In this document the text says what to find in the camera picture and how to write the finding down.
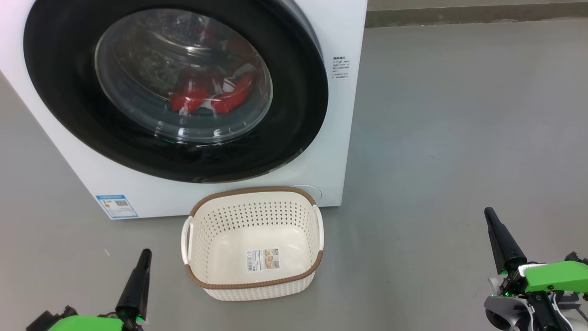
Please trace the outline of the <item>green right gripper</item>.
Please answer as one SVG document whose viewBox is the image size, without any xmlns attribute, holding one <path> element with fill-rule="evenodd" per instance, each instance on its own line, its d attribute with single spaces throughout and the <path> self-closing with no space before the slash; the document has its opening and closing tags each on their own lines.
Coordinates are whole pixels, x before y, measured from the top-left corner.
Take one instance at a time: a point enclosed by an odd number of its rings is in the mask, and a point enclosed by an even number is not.
<svg viewBox="0 0 588 331">
<path fill-rule="evenodd" d="M 508 273 L 498 284 L 498 295 L 523 296 L 537 291 L 587 293 L 588 266 L 584 261 L 527 264 L 527 257 L 494 209 L 485 208 L 484 216 L 497 273 Z"/>
</svg>

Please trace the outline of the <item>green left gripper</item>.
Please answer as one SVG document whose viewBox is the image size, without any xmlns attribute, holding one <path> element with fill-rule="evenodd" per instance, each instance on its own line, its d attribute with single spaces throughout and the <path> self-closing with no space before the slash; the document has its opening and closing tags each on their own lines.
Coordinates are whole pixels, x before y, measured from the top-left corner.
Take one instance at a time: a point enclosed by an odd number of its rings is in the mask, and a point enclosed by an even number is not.
<svg viewBox="0 0 588 331">
<path fill-rule="evenodd" d="M 126 331 L 123 322 L 145 320 L 152 257 L 150 249 L 142 250 L 116 306 L 115 312 L 119 319 L 73 315 L 58 320 L 48 331 Z"/>
</svg>

